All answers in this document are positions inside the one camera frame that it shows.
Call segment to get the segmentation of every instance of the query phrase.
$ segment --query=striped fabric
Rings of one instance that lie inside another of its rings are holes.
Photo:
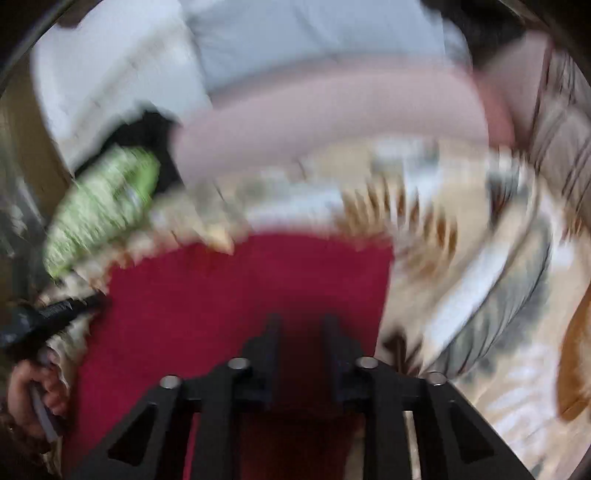
[[[591,88],[583,72],[564,50],[552,54],[546,91],[568,100],[591,118]]]
[[[528,156],[591,225],[591,87],[566,52],[553,53]]]

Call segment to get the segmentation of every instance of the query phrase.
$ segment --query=red rug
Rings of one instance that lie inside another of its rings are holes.
[[[245,417],[243,480],[341,480],[357,419],[335,417],[321,320],[372,355],[388,285],[390,247],[362,251],[300,235],[250,237],[232,256],[194,244],[115,270],[111,306],[93,322],[73,395],[63,470],[72,467],[160,378],[203,375],[282,317],[274,412]]]

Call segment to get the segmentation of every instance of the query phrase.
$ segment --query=green object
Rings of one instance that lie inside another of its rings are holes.
[[[143,217],[160,164],[141,148],[113,147],[74,182],[51,223],[44,252],[56,278],[83,255],[113,240]]]

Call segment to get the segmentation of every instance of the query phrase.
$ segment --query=black metal bracket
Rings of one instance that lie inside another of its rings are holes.
[[[364,480],[411,480],[405,411],[412,411],[423,480],[531,480],[478,412],[441,374],[399,375],[364,356],[334,318],[324,322],[335,402],[366,417]],[[205,377],[169,376],[146,393],[69,480],[180,480],[191,421],[200,412],[191,480],[233,480],[237,415],[272,403],[279,323],[249,340],[241,356]]]

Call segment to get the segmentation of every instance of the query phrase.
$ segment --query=white fabric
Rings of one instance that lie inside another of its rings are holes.
[[[70,171],[143,106],[183,118],[210,102],[177,0],[103,0],[75,29],[33,48],[33,85]]]

